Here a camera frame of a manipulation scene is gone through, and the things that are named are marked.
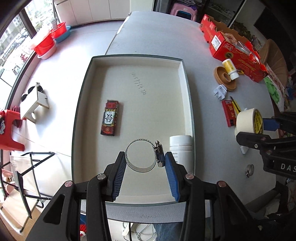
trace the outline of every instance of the white tray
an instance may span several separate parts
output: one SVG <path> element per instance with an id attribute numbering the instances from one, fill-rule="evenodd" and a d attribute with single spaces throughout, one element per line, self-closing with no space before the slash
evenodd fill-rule
<path id="1" fill-rule="evenodd" d="M 107 99 L 119 101 L 114 137 L 100 134 Z M 73 179 L 78 183 L 103 173 L 135 139 L 159 140 L 167 152 L 169 137 L 184 134 L 194 139 L 191 97 L 181 59 L 151 55 L 93 57 L 75 116 Z M 138 173 L 126 167 L 117 203 L 173 201 L 165 168 L 156 165 L 150 172 Z"/>

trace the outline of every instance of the green painting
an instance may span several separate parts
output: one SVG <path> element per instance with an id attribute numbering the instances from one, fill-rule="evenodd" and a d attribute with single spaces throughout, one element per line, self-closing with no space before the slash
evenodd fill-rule
<path id="1" fill-rule="evenodd" d="M 267 89 L 268 89 L 268 92 L 269 92 L 270 96 L 272 97 L 274 102 L 276 104 L 278 104 L 279 101 L 280 101 L 280 96 L 279 96 L 279 93 L 277 91 L 277 88 L 273 84 L 273 81 L 269 77 L 265 77 L 264 81 L 265 81 L 265 84 L 267 86 Z"/>

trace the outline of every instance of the red bucket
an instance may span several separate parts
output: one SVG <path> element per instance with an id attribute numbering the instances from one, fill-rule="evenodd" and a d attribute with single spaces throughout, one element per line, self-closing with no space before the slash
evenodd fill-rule
<path id="1" fill-rule="evenodd" d="M 44 40 L 41 41 L 40 44 L 38 44 L 34 50 L 35 52 L 42 56 L 44 55 L 48 50 L 50 50 L 54 46 L 54 40 L 51 36 L 51 34 L 48 34 Z"/>
<path id="2" fill-rule="evenodd" d="M 61 22 L 57 25 L 57 29 L 56 30 L 50 30 L 50 33 L 52 35 L 52 37 L 54 39 L 60 37 L 62 34 L 64 34 L 67 31 L 66 29 L 66 23 L 65 22 Z"/>

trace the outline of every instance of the gray table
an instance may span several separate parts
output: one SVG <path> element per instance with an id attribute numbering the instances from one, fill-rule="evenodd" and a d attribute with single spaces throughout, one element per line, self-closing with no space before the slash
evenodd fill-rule
<path id="1" fill-rule="evenodd" d="M 195 122 L 196 176 L 211 183 L 224 180 L 244 204 L 274 188 L 276 177 L 263 171 L 259 151 L 250 149 L 243 155 L 234 128 L 227 127 L 222 104 L 213 95 L 218 85 L 213 71 L 222 63 L 211 56 L 198 23 L 159 12 L 133 12 L 106 54 L 151 54 L 183 59 Z M 263 118 L 274 115 L 264 81 L 256 83 L 240 76 L 231 96 L 241 109 L 257 108 Z M 276 138 L 274 132 L 265 134 Z M 244 173 L 248 164 L 255 166 L 250 178 Z M 111 219 L 157 223 L 182 221 L 184 208 L 185 204 L 168 204 L 165 208 L 108 205 L 107 211 Z"/>

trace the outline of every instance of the power strip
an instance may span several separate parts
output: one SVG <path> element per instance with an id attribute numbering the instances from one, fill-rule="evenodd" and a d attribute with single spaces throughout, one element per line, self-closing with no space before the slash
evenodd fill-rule
<path id="1" fill-rule="evenodd" d="M 126 228 L 122 231 L 122 236 L 126 236 L 129 233 L 129 228 L 128 228 L 128 224 L 126 226 Z"/>

